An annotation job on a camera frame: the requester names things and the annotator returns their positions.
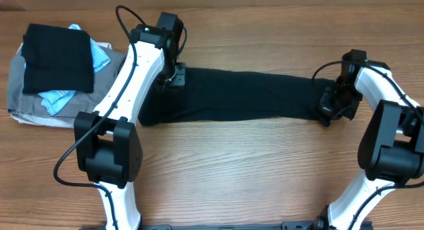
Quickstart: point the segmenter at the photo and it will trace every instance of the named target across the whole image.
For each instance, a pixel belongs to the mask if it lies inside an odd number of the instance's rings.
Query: clothing
[[[23,93],[93,92],[93,58],[90,37],[85,31],[30,24],[23,40]]]
[[[257,72],[187,68],[185,86],[158,93],[152,86],[141,107],[141,125],[182,121],[242,121],[268,117],[318,120],[316,108],[332,80]]]
[[[41,105],[41,96],[22,93],[25,59],[20,55],[20,51],[18,51],[18,54],[11,60],[9,83],[7,86],[7,108],[11,117],[20,123],[32,125],[73,127],[75,117],[79,111],[91,113],[95,106],[103,100],[112,87],[125,58],[124,54],[104,47],[101,48],[110,57],[111,62],[101,72],[94,74],[93,93],[77,91],[74,97],[69,100],[68,104],[55,116],[49,114],[46,108]]]
[[[81,30],[80,26],[77,24],[72,24],[69,26],[69,29]],[[95,43],[95,41],[90,38],[91,45],[91,55],[93,57],[93,68],[94,72],[100,71],[103,67],[108,65],[111,62],[111,59],[108,55]],[[71,100],[75,95],[75,90],[72,91],[60,91],[60,90],[51,90],[39,93],[44,99],[41,102],[41,105],[47,108],[47,111],[51,115],[57,114],[62,108]]]

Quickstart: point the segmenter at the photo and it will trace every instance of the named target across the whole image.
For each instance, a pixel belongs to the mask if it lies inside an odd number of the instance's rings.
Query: wooden table
[[[149,24],[161,11],[137,10]],[[169,9],[188,29],[180,61],[191,67],[311,77],[351,48],[387,62],[398,84],[424,103],[424,6],[365,5]],[[123,15],[129,28],[136,19]],[[6,109],[9,62],[29,23],[77,23],[96,41],[127,52],[114,11],[0,13],[0,229],[77,229],[100,225],[97,190],[61,186],[53,167],[73,131],[20,125]],[[337,66],[321,77],[335,79]],[[145,223],[281,223],[313,219],[358,170],[356,153],[372,116],[363,101],[353,121],[288,118],[138,126],[144,149],[135,182]],[[66,180],[86,182],[73,153]],[[369,215],[377,229],[422,229],[424,191],[399,190]]]

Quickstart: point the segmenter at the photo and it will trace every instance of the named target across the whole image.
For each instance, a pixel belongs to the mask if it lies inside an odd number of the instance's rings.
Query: folded black cloth
[[[267,117],[319,120],[316,112],[332,80],[257,72],[187,68],[185,87],[147,93],[138,120],[141,125],[182,121],[242,121]]]
[[[30,24],[23,40],[23,93],[93,92],[93,58],[90,36],[85,31]]]

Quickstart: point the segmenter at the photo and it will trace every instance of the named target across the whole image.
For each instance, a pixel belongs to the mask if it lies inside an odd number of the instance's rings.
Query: stack of folded clothes
[[[20,123],[69,127],[92,112],[110,90],[124,54],[98,43],[77,25],[31,24],[11,60],[7,107]]]

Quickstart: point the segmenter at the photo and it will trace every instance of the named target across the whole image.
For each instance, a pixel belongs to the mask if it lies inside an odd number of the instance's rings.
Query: light blue cloth
[[[81,30],[80,26],[77,24],[72,24],[69,26],[69,29]],[[111,59],[108,55],[103,51],[99,45],[95,43],[95,41],[90,38],[91,45],[91,55],[93,56],[93,68],[94,72],[97,73],[106,65],[111,62]],[[71,100],[71,98],[75,95],[76,91],[45,91],[39,93],[39,95],[43,98],[41,105],[47,108],[47,111],[51,115],[57,114],[64,106]]]

